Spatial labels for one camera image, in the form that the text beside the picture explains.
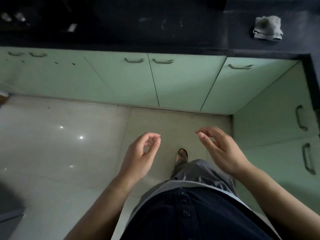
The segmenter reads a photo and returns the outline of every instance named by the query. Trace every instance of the sandal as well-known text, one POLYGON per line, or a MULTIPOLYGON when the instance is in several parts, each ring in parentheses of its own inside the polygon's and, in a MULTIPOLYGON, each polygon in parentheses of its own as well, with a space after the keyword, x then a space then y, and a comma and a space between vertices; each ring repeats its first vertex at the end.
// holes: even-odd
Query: sandal
POLYGON ((180 148, 180 149, 178 150, 177 155, 179 155, 180 157, 182 157, 185 161, 188 161, 188 153, 187 153, 187 151, 186 151, 185 149, 180 148))

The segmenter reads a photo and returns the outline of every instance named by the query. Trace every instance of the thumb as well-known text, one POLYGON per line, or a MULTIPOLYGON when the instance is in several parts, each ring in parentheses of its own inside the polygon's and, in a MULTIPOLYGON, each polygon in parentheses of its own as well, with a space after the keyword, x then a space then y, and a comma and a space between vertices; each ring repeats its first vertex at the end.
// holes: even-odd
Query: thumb
POLYGON ((199 137, 201 143, 206 147, 206 149, 209 151, 210 154, 214 153, 216 150, 218 150, 218 147, 204 133, 199 132, 198 137, 199 137))
POLYGON ((157 138, 157 140, 155 140, 151 147, 149 148, 149 150, 145 153, 145 156, 149 157, 149 158, 154 158, 156 156, 156 153, 159 149, 161 143, 161 138, 157 138))

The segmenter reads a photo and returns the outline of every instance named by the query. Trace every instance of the person's left hand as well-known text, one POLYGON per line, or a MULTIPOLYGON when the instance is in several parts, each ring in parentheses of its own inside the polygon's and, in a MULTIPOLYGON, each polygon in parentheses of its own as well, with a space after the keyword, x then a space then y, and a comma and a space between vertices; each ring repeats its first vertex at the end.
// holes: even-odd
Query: person's left hand
POLYGON ((139 136, 129 146, 118 175, 125 177, 133 184, 146 176, 159 149, 160 142, 160 135, 156 133, 144 133, 139 136), (144 153, 145 147, 150 147, 146 153, 144 153))

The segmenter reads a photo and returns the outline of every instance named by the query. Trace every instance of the floor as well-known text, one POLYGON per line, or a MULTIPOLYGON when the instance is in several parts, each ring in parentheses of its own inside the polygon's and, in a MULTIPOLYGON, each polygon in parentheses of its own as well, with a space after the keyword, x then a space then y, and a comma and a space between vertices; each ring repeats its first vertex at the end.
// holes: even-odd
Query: floor
POLYGON ((25 216, 11 240, 63 239, 120 169, 128 145, 161 134, 145 178, 129 196, 113 240, 120 238, 141 195, 169 178, 180 148, 213 164, 194 131, 226 116, 13 96, 0 109, 0 180, 23 200, 25 216))

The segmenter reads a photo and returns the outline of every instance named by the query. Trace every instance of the dark blue shirt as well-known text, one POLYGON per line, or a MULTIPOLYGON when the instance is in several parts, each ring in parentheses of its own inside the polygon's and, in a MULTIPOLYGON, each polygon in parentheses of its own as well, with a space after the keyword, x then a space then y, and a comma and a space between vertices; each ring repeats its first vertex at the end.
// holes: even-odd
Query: dark blue shirt
POLYGON ((159 193, 137 211, 126 239, 279 239, 255 213, 228 195, 205 187, 159 193))

